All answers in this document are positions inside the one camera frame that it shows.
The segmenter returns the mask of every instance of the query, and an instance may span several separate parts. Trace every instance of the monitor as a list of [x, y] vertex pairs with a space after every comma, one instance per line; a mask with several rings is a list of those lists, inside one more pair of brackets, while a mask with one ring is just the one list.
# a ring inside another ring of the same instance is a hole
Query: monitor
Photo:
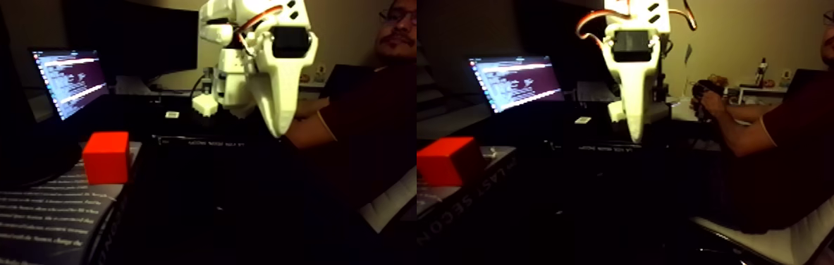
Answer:
[[[197, 9], [159, 8], [152, 4], [157, 1], [61, 2], [68, 44], [96, 49], [104, 57], [102, 66], [109, 83], [114, 83], [117, 75], [153, 78], [199, 67]], [[219, 50], [210, 53], [219, 54]]]
[[97, 51], [32, 50], [32, 58], [62, 121], [108, 94]]
[[536, 100], [565, 100], [547, 56], [470, 58], [469, 67], [496, 113]]

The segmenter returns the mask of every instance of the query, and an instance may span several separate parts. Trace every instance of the white label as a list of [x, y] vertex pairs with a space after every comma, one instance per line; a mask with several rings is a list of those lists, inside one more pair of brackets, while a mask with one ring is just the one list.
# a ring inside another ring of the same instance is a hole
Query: white label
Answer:
[[582, 118], [578, 118], [575, 124], [587, 124], [588, 121], [591, 121], [591, 118], [589, 116], [583, 116]]

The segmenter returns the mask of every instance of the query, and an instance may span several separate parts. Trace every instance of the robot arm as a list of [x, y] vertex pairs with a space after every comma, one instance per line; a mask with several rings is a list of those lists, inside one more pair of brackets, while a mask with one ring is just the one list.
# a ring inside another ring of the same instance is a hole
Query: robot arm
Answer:
[[200, 8], [200, 37], [223, 45], [207, 69], [212, 89], [193, 108], [219, 106], [245, 118], [259, 106], [274, 137], [285, 135], [298, 105], [301, 69], [314, 63], [318, 37], [302, 0], [210, 0]]
[[[651, 88], [654, 87], [660, 66], [665, 57], [662, 44], [670, 36], [670, 13], [686, 17], [691, 30], [696, 30], [689, 4], [684, 0], [686, 11], [667, 8], [667, 0], [605, 0], [606, 9], [594, 11], [577, 24], [577, 34], [582, 39], [592, 38], [599, 47], [611, 75], [620, 83], [620, 101], [608, 105], [611, 120], [626, 119], [631, 140], [639, 143], [643, 136], [644, 124], [649, 121], [648, 103], [653, 101]], [[604, 39], [591, 33], [581, 33], [588, 21], [607, 17]]]

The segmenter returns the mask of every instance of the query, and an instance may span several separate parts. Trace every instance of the red cube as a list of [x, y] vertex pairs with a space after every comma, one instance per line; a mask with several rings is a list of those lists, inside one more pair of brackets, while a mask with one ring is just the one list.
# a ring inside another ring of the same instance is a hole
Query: red cube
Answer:
[[89, 185], [125, 184], [130, 168], [127, 132], [95, 132], [81, 152]]
[[445, 137], [417, 152], [417, 170], [427, 185], [463, 185], [482, 176], [486, 160], [472, 137]]

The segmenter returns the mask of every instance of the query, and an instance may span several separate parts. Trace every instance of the man's hand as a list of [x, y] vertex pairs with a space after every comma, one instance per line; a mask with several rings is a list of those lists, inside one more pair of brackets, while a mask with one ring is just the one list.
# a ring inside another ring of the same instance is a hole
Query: man's hand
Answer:
[[700, 102], [703, 104], [703, 108], [709, 111], [712, 116], [719, 116], [720, 113], [725, 113], [725, 100], [715, 92], [705, 91], [703, 93], [703, 99]]

